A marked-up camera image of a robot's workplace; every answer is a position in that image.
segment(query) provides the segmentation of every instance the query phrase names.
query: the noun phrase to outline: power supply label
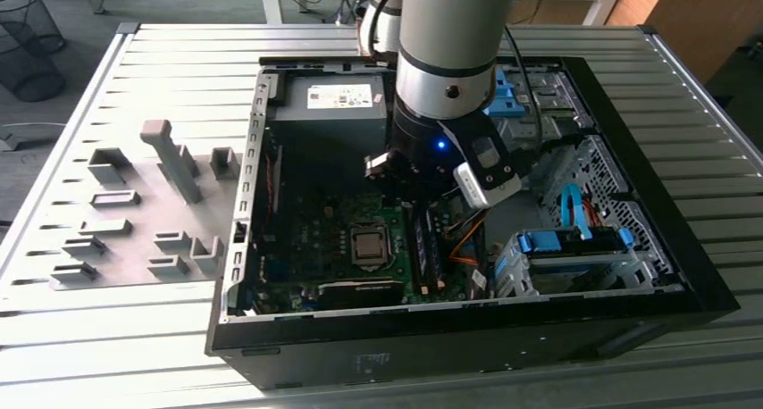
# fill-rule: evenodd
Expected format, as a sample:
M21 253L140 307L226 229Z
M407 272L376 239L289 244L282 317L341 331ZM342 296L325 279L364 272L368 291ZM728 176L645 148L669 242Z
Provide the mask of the power supply label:
M312 85L308 89L308 109L371 108L371 85Z

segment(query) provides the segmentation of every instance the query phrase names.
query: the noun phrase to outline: gray 3d-printed holder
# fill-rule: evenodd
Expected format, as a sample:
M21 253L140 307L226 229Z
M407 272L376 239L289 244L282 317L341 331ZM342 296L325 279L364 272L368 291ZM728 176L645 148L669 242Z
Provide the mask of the gray 3d-printed holder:
M190 237L182 230L178 232L157 232L153 236L153 244L162 253L186 251L190 249Z
M129 166L129 160L118 148L97 148L86 162L86 169L101 185L124 183L118 173Z
M113 206L134 206L140 204L140 195L134 190L110 190L93 193L90 205L93 208L108 208Z
M70 257L101 255L106 251L106 245L94 235L86 235L78 238L68 238L62 241L61 250Z
M148 270L156 278L176 279L188 273L188 265L178 255L166 255L148 259Z
M217 272L218 260L222 258L225 247L218 237L212 240L212 249L206 250L201 245L198 238L193 238L190 245L190 262L196 264L198 270L205 275L212 275Z
M156 150L158 160L162 163L162 170L174 185L182 199L194 204L201 200L201 192L193 181L193 170L188 169L189 154L184 149L182 153L173 144L169 134L172 133L172 124L169 121L145 121L142 130L140 131L140 139L149 144Z
M209 155L209 166L214 172L214 179L237 179L241 166L238 158L229 147L217 147L212 149Z
M82 221L80 235L128 235L132 223L126 219Z
M96 279L96 268L85 262L72 262L53 267L50 277L61 284L82 283Z

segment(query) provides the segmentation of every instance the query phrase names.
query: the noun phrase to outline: blue plastic latch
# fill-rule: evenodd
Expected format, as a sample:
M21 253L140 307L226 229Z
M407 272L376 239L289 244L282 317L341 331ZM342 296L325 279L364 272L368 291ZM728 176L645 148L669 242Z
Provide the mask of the blue plastic latch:
M569 200L572 201L573 217L569 217ZM575 226L580 229L583 239L593 238L588 224L585 222L585 211L583 210L583 195L580 186L567 183L561 189L561 226Z
M527 233L529 240L533 244L533 251L561 251L561 244L559 243L559 237L556 232L552 230L544 232L529 232Z
M499 263L499 267L496 268L496 278L499 277L500 273L503 272L503 268L505 268L507 263L509 262L509 259L507 259L505 257L503 258L503 260Z
M505 78L505 71L501 69L496 69L496 97L503 98L507 96L513 96L513 93L509 91L509 88L513 88L513 85Z
M485 108L488 117L523 117L524 107L513 98L499 98L497 96Z
M517 237L517 240L520 241L520 250L523 253L529 253L533 248L529 245L529 241L527 240L527 237L524 235L520 235Z
M524 106L513 97L513 85L505 77L505 71L496 69L496 95L485 108L488 117L523 117Z
M624 246L627 246L628 248L633 248L635 239L631 230L628 228L620 228L620 230L617 230L617 233L620 234L620 239L623 240Z

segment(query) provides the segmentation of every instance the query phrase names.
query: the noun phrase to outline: metal bracket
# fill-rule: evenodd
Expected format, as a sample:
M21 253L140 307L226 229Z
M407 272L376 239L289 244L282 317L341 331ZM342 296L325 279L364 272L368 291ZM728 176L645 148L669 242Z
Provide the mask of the metal bracket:
M491 190L513 178L509 151L492 120L481 110L437 123L464 155L483 189Z

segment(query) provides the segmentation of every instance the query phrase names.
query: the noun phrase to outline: black cable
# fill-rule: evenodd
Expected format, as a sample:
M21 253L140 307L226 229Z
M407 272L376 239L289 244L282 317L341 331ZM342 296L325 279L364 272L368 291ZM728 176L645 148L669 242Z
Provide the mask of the black cable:
M379 16L381 15L381 9L387 7L389 0L380 0L376 11L373 12L373 18L371 18L371 27L368 27L368 55L371 58L376 58L377 52L373 43L376 42L376 25L379 24Z
M353 0L353 5L352 5L352 7L349 8L349 14L350 14L353 20L354 20L354 7L357 7L357 2L358 2L358 1L360 1L360 0ZM342 20L342 23L348 23L348 22L349 22L349 16L346 17L345 20Z
M537 16L537 12L540 12L540 4L543 4L543 2L544 2L544 0L537 0L535 2L535 10L533 10L533 14L529 16L529 18L524 18L520 21L512 22L512 24L524 23L527 21L529 21L529 23L533 23L535 16Z
M344 4L346 4L346 8L349 9L349 13L353 12L353 5L349 2L349 0L342 0L340 5L338 5L338 20L341 23L344 23L344 15L342 15L342 9L344 9Z
M293 1L293 2L297 4L297 6L301 8L301 10L304 10L305 12L313 13L313 14L320 14L320 13L316 12L314 10L309 9L308 7L305 7L305 5L302 5L302 4L298 2L298 0L290 0L290 1Z
M509 27L504 25L503 29L505 31L505 38L509 40L511 52L513 53L513 58L516 59L516 66L520 67L524 86L527 87L527 96L535 116L535 150L540 151L540 147L544 143L544 123L540 116L540 107L535 101L533 87L529 83L529 77L527 77L527 70L524 69L524 60L521 59L520 48L516 46L516 41L513 40L513 35L511 34Z

